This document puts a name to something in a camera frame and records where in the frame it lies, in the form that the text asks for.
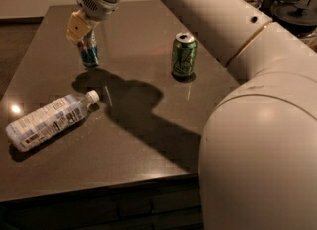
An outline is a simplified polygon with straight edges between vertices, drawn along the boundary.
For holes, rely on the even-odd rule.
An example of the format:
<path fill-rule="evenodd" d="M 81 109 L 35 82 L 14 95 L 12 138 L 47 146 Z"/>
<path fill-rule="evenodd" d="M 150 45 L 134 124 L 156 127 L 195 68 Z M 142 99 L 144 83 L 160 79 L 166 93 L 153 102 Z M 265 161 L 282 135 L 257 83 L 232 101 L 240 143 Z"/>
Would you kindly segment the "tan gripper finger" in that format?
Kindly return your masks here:
<path fill-rule="evenodd" d="M 92 24 L 86 14 L 81 10 L 73 12 L 70 16 L 66 37 L 78 44 L 92 29 Z"/>

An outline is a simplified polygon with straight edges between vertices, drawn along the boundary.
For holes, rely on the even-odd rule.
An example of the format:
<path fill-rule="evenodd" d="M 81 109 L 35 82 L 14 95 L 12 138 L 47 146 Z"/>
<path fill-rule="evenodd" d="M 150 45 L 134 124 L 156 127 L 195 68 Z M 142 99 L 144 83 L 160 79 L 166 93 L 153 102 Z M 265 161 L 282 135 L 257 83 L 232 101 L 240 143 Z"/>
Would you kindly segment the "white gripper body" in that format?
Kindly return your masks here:
<path fill-rule="evenodd" d="M 106 20 L 116 11 L 118 4 L 105 0 L 76 0 L 86 16 L 94 21 Z"/>

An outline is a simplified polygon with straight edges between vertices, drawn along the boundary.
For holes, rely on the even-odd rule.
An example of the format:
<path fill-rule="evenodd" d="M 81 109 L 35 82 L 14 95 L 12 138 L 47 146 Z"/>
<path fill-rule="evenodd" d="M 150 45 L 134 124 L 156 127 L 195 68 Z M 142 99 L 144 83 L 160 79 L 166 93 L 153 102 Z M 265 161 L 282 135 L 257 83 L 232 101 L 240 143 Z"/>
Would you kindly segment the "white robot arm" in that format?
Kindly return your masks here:
<path fill-rule="evenodd" d="M 78 43 L 120 0 L 77 0 Z M 205 230 L 317 230 L 317 54 L 243 0 L 161 0 L 241 85 L 199 149 Z"/>

